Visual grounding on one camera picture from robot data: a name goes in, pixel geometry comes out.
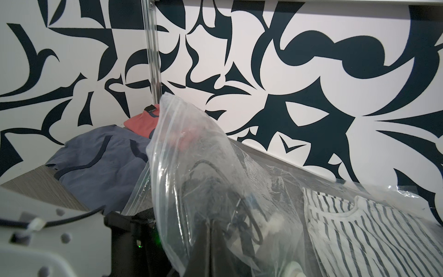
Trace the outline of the clear plastic vacuum bag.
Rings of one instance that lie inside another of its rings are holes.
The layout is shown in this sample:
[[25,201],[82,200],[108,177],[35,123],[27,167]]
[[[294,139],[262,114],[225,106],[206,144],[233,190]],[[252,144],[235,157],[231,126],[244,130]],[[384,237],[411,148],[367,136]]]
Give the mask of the clear plastic vacuum bag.
[[124,215],[147,215],[181,277],[440,277],[443,229],[404,186],[331,180],[250,155],[214,119],[160,100]]

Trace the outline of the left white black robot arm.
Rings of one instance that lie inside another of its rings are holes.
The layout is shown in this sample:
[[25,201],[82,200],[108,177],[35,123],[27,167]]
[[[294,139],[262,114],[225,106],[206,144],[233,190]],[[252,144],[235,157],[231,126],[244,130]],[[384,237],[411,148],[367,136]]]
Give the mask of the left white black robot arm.
[[153,179],[135,216],[68,212],[1,194],[3,277],[252,277],[272,271],[259,249],[262,210],[246,182],[206,160]]

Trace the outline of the blue tank top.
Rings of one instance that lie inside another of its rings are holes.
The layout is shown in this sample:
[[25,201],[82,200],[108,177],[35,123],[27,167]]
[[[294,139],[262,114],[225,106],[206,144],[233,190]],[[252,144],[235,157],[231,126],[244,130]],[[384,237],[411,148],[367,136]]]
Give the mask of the blue tank top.
[[116,125],[78,135],[47,162],[58,180],[88,209],[121,212],[148,162],[150,139]]

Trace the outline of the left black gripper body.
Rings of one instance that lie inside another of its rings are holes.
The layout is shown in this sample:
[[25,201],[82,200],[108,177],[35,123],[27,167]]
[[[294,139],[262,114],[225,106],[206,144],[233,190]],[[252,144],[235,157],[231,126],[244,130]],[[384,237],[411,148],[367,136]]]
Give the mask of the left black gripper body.
[[182,277],[273,277],[271,176],[256,162],[181,166],[180,229],[188,259]]

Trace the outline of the red tank top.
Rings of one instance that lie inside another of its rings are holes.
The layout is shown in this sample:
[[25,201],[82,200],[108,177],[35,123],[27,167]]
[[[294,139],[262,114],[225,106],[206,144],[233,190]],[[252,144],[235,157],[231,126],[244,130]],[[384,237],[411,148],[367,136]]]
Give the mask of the red tank top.
[[128,119],[123,125],[134,133],[150,139],[158,124],[159,114],[159,104],[149,105],[141,114]]

